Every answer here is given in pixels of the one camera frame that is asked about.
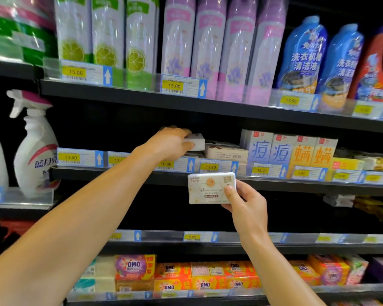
hand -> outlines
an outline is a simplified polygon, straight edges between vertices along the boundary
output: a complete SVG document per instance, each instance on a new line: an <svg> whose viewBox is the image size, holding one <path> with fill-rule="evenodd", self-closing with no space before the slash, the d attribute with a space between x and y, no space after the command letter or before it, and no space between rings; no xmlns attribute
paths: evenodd
<svg viewBox="0 0 383 306"><path fill-rule="evenodd" d="M189 129L164 128L152 136L144 146L158 155L158 161L175 161L194 147L193 142L183 142L190 133Z"/></svg>
<svg viewBox="0 0 383 306"><path fill-rule="evenodd" d="M231 186L224 188L224 193L231 204L222 204L222 206L232 212L234 226L244 247L244 244L249 243L253 236L254 238L268 237L267 201L245 182L239 180L236 182L237 191Z"/></svg>

blue bottle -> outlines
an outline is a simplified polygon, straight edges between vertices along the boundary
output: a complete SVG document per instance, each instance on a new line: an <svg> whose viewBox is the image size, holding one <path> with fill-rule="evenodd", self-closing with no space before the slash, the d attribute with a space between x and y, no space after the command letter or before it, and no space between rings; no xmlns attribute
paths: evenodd
<svg viewBox="0 0 383 306"><path fill-rule="evenodd" d="M319 110L342 110L359 61L363 40L363 35L357 31L357 24L344 25L332 39L316 90L317 94L322 95Z"/></svg>
<svg viewBox="0 0 383 306"><path fill-rule="evenodd" d="M309 16L289 35L276 88L315 93L327 33L319 16Z"/></svg>

lemon image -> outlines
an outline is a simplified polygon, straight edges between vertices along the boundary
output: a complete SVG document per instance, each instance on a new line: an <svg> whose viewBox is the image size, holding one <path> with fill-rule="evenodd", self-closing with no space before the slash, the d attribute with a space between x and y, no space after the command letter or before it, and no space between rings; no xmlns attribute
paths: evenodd
<svg viewBox="0 0 383 306"><path fill-rule="evenodd" d="M62 59L84 61L85 53L76 40L66 40L61 43Z"/></svg>
<svg viewBox="0 0 383 306"><path fill-rule="evenodd" d="M142 51L131 49L128 54L128 70L131 72L140 72L144 69L145 57Z"/></svg>
<svg viewBox="0 0 383 306"><path fill-rule="evenodd" d="M100 65L115 66L117 56L115 50L108 45L101 44L95 48L95 63Z"/></svg>

red bottle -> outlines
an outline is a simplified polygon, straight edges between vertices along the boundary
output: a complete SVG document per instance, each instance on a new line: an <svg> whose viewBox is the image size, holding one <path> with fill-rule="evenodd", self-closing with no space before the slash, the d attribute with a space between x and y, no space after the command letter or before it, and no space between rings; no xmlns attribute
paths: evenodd
<svg viewBox="0 0 383 306"><path fill-rule="evenodd" d="M383 26L365 46L347 97L383 102Z"/></svg>

orange soap package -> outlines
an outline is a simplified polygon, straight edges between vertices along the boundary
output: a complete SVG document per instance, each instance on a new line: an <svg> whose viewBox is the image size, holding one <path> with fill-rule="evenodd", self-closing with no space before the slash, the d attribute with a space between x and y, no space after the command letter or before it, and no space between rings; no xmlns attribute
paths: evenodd
<svg viewBox="0 0 383 306"><path fill-rule="evenodd" d="M226 288L260 288L261 282L250 261L221 262L226 277Z"/></svg>
<svg viewBox="0 0 383 306"><path fill-rule="evenodd" d="M190 263L159 263L156 265L154 291L178 291L192 288Z"/></svg>
<svg viewBox="0 0 383 306"><path fill-rule="evenodd" d="M117 255L116 291L151 291L154 286L156 255Z"/></svg>
<svg viewBox="0 0 383 306"><path fill-rule="evenodd" d="M192 262L193 290L225 289L225 273L219 262Z"/></svg>
<svg viewBox="0 0 383 306"><path fill-rule="evenodd" d="M310 286L319 286L321 278L317 272L309 265L307 261L294 260L289 261L301 278Z"/></svg>
<svg viewBox="0 0 383 306"><path fill-rule="evenodd" d="M321 285L344 286L350 266L336 255L310 255L308 261L320 275Z"/></svg>

